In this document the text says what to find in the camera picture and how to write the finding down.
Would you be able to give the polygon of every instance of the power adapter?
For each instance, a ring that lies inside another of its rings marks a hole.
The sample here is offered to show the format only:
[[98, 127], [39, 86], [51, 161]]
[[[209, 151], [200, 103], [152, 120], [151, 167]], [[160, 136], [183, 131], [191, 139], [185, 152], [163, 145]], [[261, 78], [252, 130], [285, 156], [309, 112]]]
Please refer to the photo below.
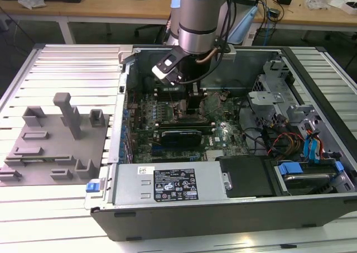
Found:
[[268, 15], [270, 18], [278, 18], [280, 16], [280, 11], [274, 8], [269, 8]]

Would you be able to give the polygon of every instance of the gray plastic block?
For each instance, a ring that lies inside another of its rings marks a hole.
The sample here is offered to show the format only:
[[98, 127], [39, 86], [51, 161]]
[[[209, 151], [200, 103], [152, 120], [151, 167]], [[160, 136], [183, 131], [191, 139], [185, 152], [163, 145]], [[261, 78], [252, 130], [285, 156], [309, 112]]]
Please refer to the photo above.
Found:
[[25, 132], [21, 137], [23, 140], [47, 140], [49, 133], [47, 131]]
[[81, 137], [80, 122], [78, 117], [73, 113], [73, 108], [69, 103], [71, 95], [69, 93], [56, 93], [54, 97], [54, 104], [61, 109], [65, 122], [70, 129], [73, 138], [79, 140]]
[[80, 160], [77, 160], [74, 171], [77, 172], [80, 179], [92, 179], [97, 174], [97, 169], [91, 159], [89, 159], [87, 166], [84, 166]]
[[[78, 120], [79, 125], [80, 125], [81, 117], [80, 117], [78, 108], [77, 108], [77, 107], [72, 107], [72, 108], [73, 108], [74, 118], [76, 119], [76, 121]], [[61, 117], [61, 120], [62, 120], [63, 125], [64, 125], [65, 127], [68, 127], [68, 124], [67, 124], [67, 122], [66, 122], [65, 117], [62, 116], [62, 117]]]
[[41, 147], [34, 148], [25, 148], [25, 147], [16, 147], [13, 154], [15, 155], [41, 155], [43, 153]]
[[41, 107], [38, 106], [27, 107], [27, 109], [25, 110], [22, 116], [28, 127], [41, 127], [38, 118], [44, 118], [44, 117], [46, 117], [46, 115], [44, 114]]
[[[105, 127], [92, 127], [89, 114], [81, 115], [80, 128], [83, 135], [80, 140], [73, 139], [69, 129], [64, 127], [60, 118], [61, 116], [61, 114], [47, 114], [45, 118], [38, 118], [42, 127], [30, 128], [24, 125], [11, 153], [7, 156], [7, 160], [11, 160], [9, 164], [13, 164], [13, 168], [21, 173], [22, 178], [20, 181], [0, 182], [0, 187], [85, 184], [89, 179], [81, 179], [75, 171], [76, 161], [78, 159], [85, 166], [83, 169], [88, 167], [87, 163], [89, 159], [92, 159], [93, 165], [95, 166], [94, 177], [98, 177], [105, 137], [107, 135], [109, 115], [104, 115]], [[47, 131], [49, 138], [47, 140], [24, 140], [22, 138], [24, 133], [35, 131]], [[43, 153], [41, 155], [14, 155], [13, 152], [17, 147], [41, 147]], [[73, 178], [71, 180], [53, 180], [53, 178], [49, 176], [51, 170], [58, 168], [69, 169]], [[5, 169], [10, 168], [4, 165], [2, 171], [5, 171]]]
[[92, 109], [89, 113], [89, 120], [92, 127], [105, 126], [105, 119], [101, 109]]
[[18, 182], [20, 177], [22, 177], [22, 175], [16, 170], [8, 169], [6, 171], [0, 171], [0, 181], [2, 182]]
[[67, 158], [56, 158], [55, 162], [57, 163], [57, 165], [75, 165], [77, 163], [77, 160], [73, 157], [73, 155], [69, 155], [67, 156]]
[[4, 163], [7, 164], [7, 166], [9, 166], [9, 167], [25, 166], [25, 163], [20, 159], [5, 159]]
[[54, 180], [71, 180], [73, 178], [72, 173], [68, 170], [68, 168], [63, 169], [51, 169], [50, 176]]

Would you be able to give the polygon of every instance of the gray fixture base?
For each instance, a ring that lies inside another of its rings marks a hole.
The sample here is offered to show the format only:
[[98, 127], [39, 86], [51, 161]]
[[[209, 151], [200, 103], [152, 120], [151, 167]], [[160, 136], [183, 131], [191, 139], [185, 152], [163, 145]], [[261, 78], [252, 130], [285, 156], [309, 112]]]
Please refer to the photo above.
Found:
[[[22, 160], [9, 161], [11, 167], [4, 165], [0, 170], [0, 186], [86, 184], [90, 180], [89, 176], [98, 177], [109, 115], [104, 115], [105, 124], [103, 127], [92, 127], [89, 115], [81, 115], [81, 139], [79, 140], [74, 140], [70, 129], [64, 126], [61, 117], [61, 114], [47, 114], [45, 117], [37, 117], [42, 127], [28, 127], [27, 125], [23, 127], [9, 156], [21, 157], [21, 155], [14, 154], [16, 148], [40, 147], [43, 151], [39, 155], [27, 155], [26, 157], [43, 158], [44, 161], [36, 163], [28, 161], [24, 163]], [[22, 138], [27, 133], [33, 132], [47, 132], [48, 138], [34, 140]], [[73, 156], [74, 159], [55, 162], [56, 156]], [[80, 168], [80, 175], [75, 170], [77, 160], [83, 164]], [[85, 172], [90, 160], [92, 162], [90, 170]], [[68, 179], [55, 180], [51, 176], [52, 169], [68, 169], [69, 174], [73, 177], [68, 176]], [[11, 175], [10, 173], [14, 171], [17, 171], [21, 176]]]

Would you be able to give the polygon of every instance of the power supply label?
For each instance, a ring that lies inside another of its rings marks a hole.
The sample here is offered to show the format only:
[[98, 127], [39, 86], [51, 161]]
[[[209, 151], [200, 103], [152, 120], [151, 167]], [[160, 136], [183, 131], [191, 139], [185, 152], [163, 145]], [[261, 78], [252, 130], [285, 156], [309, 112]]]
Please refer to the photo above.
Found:
[[155, 170], [154, 199], [156, 202], [198, 200], [195, 169]]

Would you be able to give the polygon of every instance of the table leg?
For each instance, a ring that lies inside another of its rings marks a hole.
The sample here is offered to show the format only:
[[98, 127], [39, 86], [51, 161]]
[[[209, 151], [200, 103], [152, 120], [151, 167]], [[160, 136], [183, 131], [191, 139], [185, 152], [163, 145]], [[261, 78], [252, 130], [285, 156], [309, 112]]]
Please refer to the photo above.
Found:
[[67, 45], [75, 44], [76, 41], [74, 39], [73, 32], [71, 31], [71, 29], [70, 29], [70, 27], [68, 25], [68, 21], [60, 20], [60, 21], [58, 21], [58, 24], [60, 25], [61, 32], [62, 32], [62, 35], [63, 35], [63, 39], [65, 40], [65, 43]]
[[310, 35], [311, 31], [305, 31], [303, 33], [303, 35], [301, 36], [301, 40], [302, 41], [306, 41], [306, 39], [308, 38], [308, 36]]
[[110, 23], [106, 23], [105, 28], [107, 29], [107, 35], [112, 35], [112, 28], [110, 27]]
[[252, 23], [247, 35], [243, 39], [242, 46], [252, 46], [255, 38], [255, 34], [257, 33], [257, 29], [259, 29], [259, 23]]
[[9, 29], [9, 27], [6, 24], [5, 20], [0, 20], [0, 30], [2, 31], [7, 31]]

